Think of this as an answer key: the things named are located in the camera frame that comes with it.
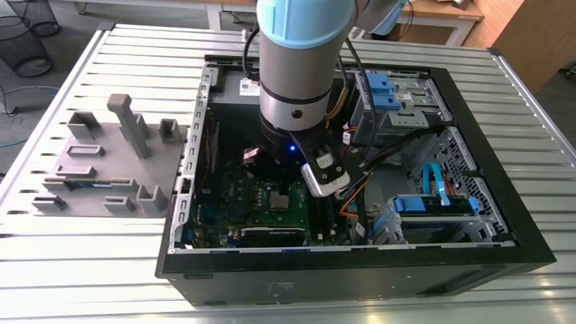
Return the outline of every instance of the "label sticker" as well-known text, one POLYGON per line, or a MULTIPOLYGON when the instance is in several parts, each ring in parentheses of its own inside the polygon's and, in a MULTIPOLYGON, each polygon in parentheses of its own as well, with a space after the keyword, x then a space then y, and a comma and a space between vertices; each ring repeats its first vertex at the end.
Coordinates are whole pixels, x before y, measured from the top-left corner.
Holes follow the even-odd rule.
POLYGON ((398 100, 413 100, 413 96, 410 95, 410 93, 398 93, 397 94, 397 98, 398 100))
POLYGON ((253 81, 249 78, 241 80, 241 96, 259 96, 261 95, 261 83, 253 81))
POLYGON ((347 145, 351 145, 353 135, 350 132, 342 134, 342 142, 347 145))
POLYGON ((362 236, 362 238, 365 238, 367 230, 365 229, 365 226, 362 226, 361 223, 357 223, 357 232, 359 233, 359 235, 362 236))

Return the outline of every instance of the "black computer chassis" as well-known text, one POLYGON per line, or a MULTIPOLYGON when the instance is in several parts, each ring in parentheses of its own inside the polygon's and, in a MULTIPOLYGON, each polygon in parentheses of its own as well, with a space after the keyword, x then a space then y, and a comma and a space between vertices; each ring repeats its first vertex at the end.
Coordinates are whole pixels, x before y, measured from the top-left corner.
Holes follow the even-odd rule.
POLYGON ((429 71, 489 184, 517 247, 417 248, 346 252, 169 254, 173 213, 162 237, 157 276, 197 306, 283 304, 457 295, 513 273, 555 262, 555 256, 446 69, 429 71))

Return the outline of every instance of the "blue latch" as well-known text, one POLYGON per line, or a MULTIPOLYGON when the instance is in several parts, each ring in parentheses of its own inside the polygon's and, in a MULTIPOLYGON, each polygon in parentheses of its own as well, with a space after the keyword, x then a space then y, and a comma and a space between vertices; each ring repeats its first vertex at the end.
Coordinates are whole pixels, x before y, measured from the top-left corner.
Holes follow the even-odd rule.
POLYGON ((403 197, 405 211, 426 211, 423 197, 403 197))
POLYGON ((399 110, 403 107, 403 103, 397 99, 395 85, 391 84, 389 76, 383 73, 367 73, 367 76, 375 99, 375 108, 399 110))
POLYGON ((405 204, 403 201, 399 198, 395 198, 395 208, 398 212, 405 211, 405 204))
POLYGON ((469 203, 475 213, 478 213, 481 211, 481 203, 478 202, 478 199, 475 197, 469 197, 469 203))
POLYGON ((375 220, 374 228, 379 228, 381 223, 383 222, 383 220, 385 220, 385 215, 381 214, 381 215, 378 216, 377 220, 375 220))
POLYGON ((397 211, 426 211, 423 197, 395 198, 397 211))

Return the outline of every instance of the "aluminum workbench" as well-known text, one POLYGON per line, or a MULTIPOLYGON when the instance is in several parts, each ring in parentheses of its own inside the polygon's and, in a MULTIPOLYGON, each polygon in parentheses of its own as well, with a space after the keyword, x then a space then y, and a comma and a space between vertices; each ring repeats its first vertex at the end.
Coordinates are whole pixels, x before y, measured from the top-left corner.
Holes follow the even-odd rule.
MULTIPOLYGON (((257 55, 258 46, 251 49, 257 55)), ((70 135, 71 114, 93 111, 99 121, 117 122, 107 98, 127 93, 147 122, 177 118, 187 125, 205 55, 241 55, 243 50, 238 32, 117 25, 97 31, 0 184, 0 319, 576 322, 576 154, 505 59, 486 49, 406 43, 359 41, 357 49, 366 62, 450 70, 558 263, 454 297, 194 309, 154 276, 165 219, 30 214, 70 135)), ((353 62, 347 49, 342 54, 353 62)))

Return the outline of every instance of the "black cable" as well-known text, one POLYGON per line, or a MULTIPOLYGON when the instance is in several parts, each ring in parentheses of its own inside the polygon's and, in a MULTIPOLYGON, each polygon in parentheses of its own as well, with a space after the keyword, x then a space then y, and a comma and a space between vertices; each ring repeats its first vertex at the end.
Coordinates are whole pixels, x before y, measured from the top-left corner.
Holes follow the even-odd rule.
POLYGON ((5 114, 10 117, 14 118, 17 117, 17 115, 19 114, 17 112, 17 108, 13 110, 13 112, 9 112, 9 102, 7 102, 7 93, 5 91, 5 87, 0 84, 0 92, 2 92, 2 104, 5 105, 5 114))
POLYGON ((362 79, 365 81, 365 89, 367 91, 367 96, 369 96, 370 112, 373 113, 373 134, 370 135, 367 150, 365 152, 365 156, 366 156, 367 153, 370 152, 370 149, 373 148, 373 145, 374 145, 375 139, 377 139, 377 107, 375 107, 377 105, 375 105, 375 98, 374 98, 374 94, 373 94, 373 89, 370 88, 367 70, 365 69, 365 65, 362 64, 359 54, 354 48, 353 42, 351 42, 349 37, 346 39, 346 44, 349 46, 349 49, 351 50, 354 60, 357 61, 357 65, 359 66, 362 79))
POLYGON ((433 128, 426 128, 423 130, 414 130, 407 135, 405 135, 399 141, 397 141, 394 144, 387 146, 385 149, 382 149, 367 161, 365 170, 373 169, 375 164, 379 161, 386 160, 389 157, 391 157, 394 154, 401 152, 405 148, 405 146, 417 138, 425 135, 430 134, 438 134, 446 130, 446 126, 435 126, 433 128))
POLYGON ((409 33, 410 33, 411 29, 413 29, 413 24, 415 22, 415 5, 413 5, 411 0, 409 0, 409 7, 410 7, 410 10, 411 10, 411 13, 410 13, 410 16, 409 16, 409 21, 405 24, 403 30, 401 31, 401 36, 398 37, 397 41, 401 41, 406 37, 406 35, 409 35, 409 33))
POLYGON ((349 194, 349 192, 354 188, 359 188, 369 180, 373 175, 375 165, 385 161, 389 157, 391 157, 394 154, 399 153, 405 146, 417 138, 421 136, 429 135, 429 134, 438 134, 446 130, 445 126, 437 126, 433 128, 426 128, 423 130, 415 130, 410 132, 407 135, 405 135, 399 141, 393 143, 390 146, 383 148, 367 161, 365 164, 365 168, 362 170, 362 175, 355 179, 354 182, 349 185, 349 187, 339 193, 339 196, 345 196, 349 194))
POLYGON ((251 43, 254 41, 254 38, 259 34, 259 31, 261 31, 261 27, 257 27, 253 30, 251 36, 249 36, 249 39, 246 40, 245 51, 243 51, 243 69, 245 69, 246 77, 253 81, 261 81, 261 75, 258 73, 254 73, 249 69, 249 49, 251 48, 251 43))
POLYGON ((345 87, 347 87, 349 86, 349 75, 347 75, 346 70, 345 70, 345 62, 343 62, 343 57, 341 55, 339 55, 339 69, 342 72, 342 78, 345 80, 345 87))

